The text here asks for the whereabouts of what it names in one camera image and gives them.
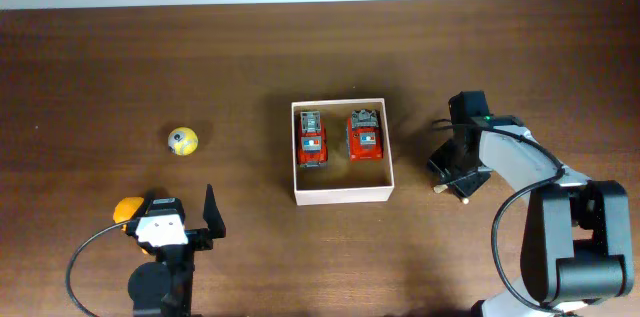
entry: wooden table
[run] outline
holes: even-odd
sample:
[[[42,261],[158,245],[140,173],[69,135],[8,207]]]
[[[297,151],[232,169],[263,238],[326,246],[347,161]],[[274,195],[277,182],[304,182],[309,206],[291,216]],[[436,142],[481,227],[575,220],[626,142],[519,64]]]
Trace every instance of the wooden table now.
[[[630,197],[640,266],[640,0],[429,0],[0,13],[0,315],[80,315],[64,291],[73,250],[118,201],[163,187],[201,227],[214,186],[228,237],[196,257],[207,316],[450,316],[502,291],[494,176],[464,206],[425,169],[461,90],[486,91],[543,145]],[[290,102],[384,97],[396,188],[387,203],[296,207]],[[167,152],[171,128],[200,137]],[[501,253],[515,278],[525,209]],[[149,258],[120,233],[73,274],[100,315],[126,316]],[[630,316],[630,296],[585,316]]]

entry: white box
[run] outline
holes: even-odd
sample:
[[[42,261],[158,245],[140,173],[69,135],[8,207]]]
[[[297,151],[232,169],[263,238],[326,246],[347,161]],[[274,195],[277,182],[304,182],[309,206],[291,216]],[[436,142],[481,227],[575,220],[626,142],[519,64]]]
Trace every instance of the white box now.
[[[383,158],[351,162],[347,154],[347,118],[353,110],[379,111]],[[327,129],[328,163],[325,167],[300,168],[296,156],[296,117],[300,112],[320,111]],[[395,186],[391,144],[384,98],[291,103],[293,191],[299,206],[327,203],[383,202]]]

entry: yellow object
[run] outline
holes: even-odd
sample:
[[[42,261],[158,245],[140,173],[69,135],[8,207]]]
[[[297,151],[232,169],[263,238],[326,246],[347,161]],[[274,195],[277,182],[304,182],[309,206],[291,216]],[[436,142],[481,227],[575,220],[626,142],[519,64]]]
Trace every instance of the yellow object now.
[[[143,202],[144,198],[142,197],[127,197],[118,202],[116,210],[113,212],[113,221],[120,223],[131,219]]]
[[[179,127],[169,133],[169,151],[187,156],[198,148],[198,136],[191,128]]]

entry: small toy ball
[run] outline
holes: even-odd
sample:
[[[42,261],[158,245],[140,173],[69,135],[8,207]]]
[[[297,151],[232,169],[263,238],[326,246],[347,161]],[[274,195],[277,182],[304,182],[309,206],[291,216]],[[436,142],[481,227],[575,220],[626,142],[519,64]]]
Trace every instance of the small toy ball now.
[[[169,151],[187,156],[198,147],[198,136],[191,128],[178,127],[169,134]]]

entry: red toy car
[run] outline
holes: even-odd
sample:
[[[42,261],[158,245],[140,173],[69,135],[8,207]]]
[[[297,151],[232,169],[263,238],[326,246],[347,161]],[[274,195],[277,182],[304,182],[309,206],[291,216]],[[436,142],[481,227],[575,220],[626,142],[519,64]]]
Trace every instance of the red toy car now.
[[[347,119],[347,151],[351,161],[382,158],[377,111],[363,109],[351,113]]]
[[[298,165],[322,167],[327,164],[327,131],[320,122],[320,112],[300,112],[298,129]]]

